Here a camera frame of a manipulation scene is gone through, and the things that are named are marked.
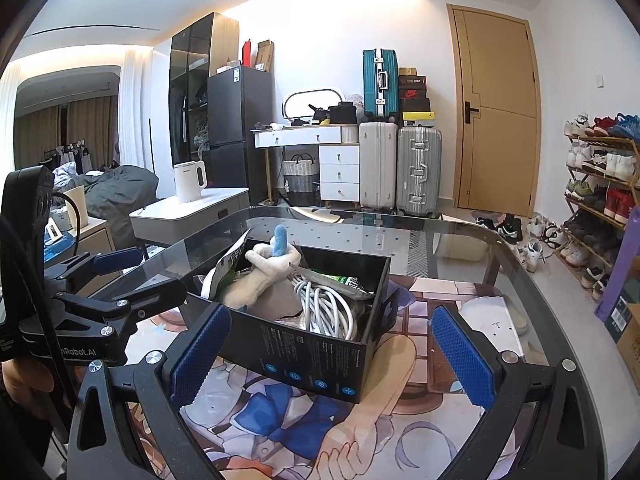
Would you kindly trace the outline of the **person's left hand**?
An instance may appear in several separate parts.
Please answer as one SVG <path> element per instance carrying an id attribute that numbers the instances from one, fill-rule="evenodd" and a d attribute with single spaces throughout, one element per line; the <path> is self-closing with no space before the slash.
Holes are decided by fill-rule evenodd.
<path id="1" fill-rule="evenodd" d="M 12 400 L 38 418 L 48 419 L 46 402 L 38 400 L 36 394 L 53 391 L 54 378 L 50 370 L 33 359 L 12 359 L 2 362 L 1 366 L 2 382 Z"/>

